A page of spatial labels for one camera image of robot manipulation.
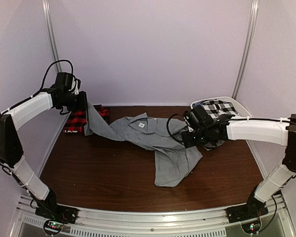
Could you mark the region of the grey long sleeve shirt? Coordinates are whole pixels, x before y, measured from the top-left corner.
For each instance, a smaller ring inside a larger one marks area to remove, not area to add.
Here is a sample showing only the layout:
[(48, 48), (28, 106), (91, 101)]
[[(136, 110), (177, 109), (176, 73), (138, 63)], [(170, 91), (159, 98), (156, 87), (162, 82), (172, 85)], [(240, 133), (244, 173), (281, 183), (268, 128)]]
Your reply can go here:
[(187, 125), (181, 120), (153, 118), (146, 113), (136, 117), (123, 117), (108, 124), (93, 105), (87, 104), (85, 135), (94, 133), (113, 141), (130, 142), (153, 151), (154, 184), (157, 187), (176, 187), (202, 159), (198, 148), (186, 149), (170, 136), (186, 130)]

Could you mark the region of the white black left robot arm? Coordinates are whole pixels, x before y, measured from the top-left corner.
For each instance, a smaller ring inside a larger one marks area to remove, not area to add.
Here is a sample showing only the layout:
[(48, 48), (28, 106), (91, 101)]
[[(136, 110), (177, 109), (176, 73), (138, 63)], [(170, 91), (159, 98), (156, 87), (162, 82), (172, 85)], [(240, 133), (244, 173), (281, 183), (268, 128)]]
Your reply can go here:
[(18, 131), (29, 121), (51, 109), (62, 115), (87, 104), (81, 81), (71, 73), (58, 73), (55, 83), (0, 113), (0, 165), (39, 201), (52, 198), (52, 191), (25, 159)]

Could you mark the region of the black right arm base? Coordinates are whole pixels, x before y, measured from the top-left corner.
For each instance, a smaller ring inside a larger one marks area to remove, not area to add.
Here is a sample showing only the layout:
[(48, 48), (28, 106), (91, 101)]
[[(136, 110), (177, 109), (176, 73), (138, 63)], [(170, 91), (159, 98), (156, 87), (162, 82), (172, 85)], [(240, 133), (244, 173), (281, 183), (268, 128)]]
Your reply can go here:
[(241, 222), (242, 230), (246, 234), (257, 234), (261, 230), (261, 216), (268, 214), (265, 202), (250, 197), (245, 204), (226, 209), (229, 223)]

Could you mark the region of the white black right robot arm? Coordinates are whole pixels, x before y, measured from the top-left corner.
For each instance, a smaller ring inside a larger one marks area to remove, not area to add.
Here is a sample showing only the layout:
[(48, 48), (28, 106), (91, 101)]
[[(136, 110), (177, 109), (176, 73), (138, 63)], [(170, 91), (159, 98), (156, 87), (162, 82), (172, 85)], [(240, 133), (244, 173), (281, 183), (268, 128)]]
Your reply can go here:
[(192, 129), (181, 133), (186, 148), (227, 140), (260, 141), (286, 148), (283, 160), (258, 184), (251, 201), (244, 205), (246, 217), (255, 217), (262, 210), (262, 203), (296, 176), (296, 114), (279, 119), (221, 115), (217, 119), (186, 116), (185, 120)]

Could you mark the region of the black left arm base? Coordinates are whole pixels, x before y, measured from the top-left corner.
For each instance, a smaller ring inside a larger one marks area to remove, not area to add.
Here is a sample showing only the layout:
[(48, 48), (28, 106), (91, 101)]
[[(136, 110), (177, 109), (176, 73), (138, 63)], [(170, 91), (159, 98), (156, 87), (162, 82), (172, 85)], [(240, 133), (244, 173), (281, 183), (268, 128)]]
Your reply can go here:
[(49, 236), (55, 236), (63, 230), (65, 225), (76, 223), (78, 209), (56, 205), (56, 209), (52, 211), (51, 207), (39, 202), (35, 214), (46, 219), (42, 227), (44, 232)]

